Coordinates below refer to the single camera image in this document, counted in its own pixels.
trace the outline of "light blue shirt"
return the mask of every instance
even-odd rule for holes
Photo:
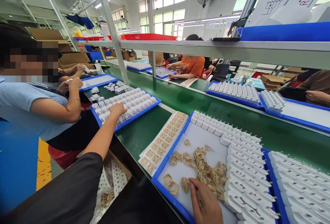
[[[52,99],[63,106],[68,103],[65,97],[56,93],[39,89],[28,83],[5,82],[5,77],[0,76],[0,117],[35,132],[44,141],[58,136],[74,125],[31,113],[32,102],[39,98]]]

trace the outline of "green workbench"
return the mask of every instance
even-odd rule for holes
[[[110,68],[103,69],[122,81],[119,66],[106,63]],[[283,151],[292,157],[297,157],[308,164],[330,172],[330,137],[299,127],[297,125],[271,117],[263,112],[241,107],[225,100],[217,99],[190,89],[171,84],[127,69],[130,85],[155,95],[162,103],[190,114],[199,110],[219,120],[229,122],[243,131],[247,130],[257,137],[262,137],[264,147],[270,150]],[[208,83],[203,80],[195,81],[190,88],[205,92]],[[111,97],[109,90],[101,89],[101,96]],[[153,108],[131,124],[122,128],[116,135],[130,154],[137,161],[139,154],[149,145],[158,134],[161,127],[171,115],[161,107]]]

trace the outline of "white shelf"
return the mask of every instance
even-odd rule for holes
[[[80,42],[112,47],[111,41]],[[264,64],[330,69],[330,42],[120,41],[122,49],[168,52]]]

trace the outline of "blue floor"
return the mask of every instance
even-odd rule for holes
[[[139,60],[139,61],[134,61],[132,63],[137,63],[137,62],[139,62],[139,63],[148,63],[149,62],[149,59],[143,59],[143,60]]]
[[[0,121],[0,216],[35,192],[38,140],[36,134]]]

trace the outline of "orange shirt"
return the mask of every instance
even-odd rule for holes
[[[193,60],[189,60],[188,56],[183,56],[180,64],[180,75],[189,73],[200,75],[204,69],[204,62],[204,57],[194,57]]]

